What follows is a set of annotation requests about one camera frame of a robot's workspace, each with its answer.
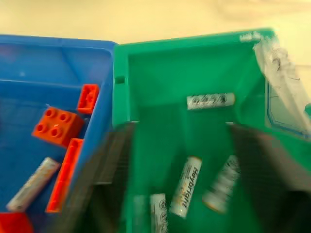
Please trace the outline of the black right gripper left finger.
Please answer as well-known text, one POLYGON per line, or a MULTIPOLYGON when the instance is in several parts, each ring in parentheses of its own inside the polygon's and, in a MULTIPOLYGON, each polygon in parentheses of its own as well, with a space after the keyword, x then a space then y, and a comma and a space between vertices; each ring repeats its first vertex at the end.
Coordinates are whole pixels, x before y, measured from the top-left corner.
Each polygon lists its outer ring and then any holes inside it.
POLYGON ((107 134, 78 174, 51 233, 117 233, 123 226, 135 127, 127 122, 107 134))

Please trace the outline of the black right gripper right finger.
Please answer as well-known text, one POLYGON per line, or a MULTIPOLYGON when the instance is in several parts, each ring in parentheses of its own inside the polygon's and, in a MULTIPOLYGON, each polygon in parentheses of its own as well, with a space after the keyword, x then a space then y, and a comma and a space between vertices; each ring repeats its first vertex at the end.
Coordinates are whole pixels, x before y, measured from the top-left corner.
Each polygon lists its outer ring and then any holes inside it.
POLYGON ((268 133, 228 123, 241 180, 265 233, 311 231, 311 173, 268 133))

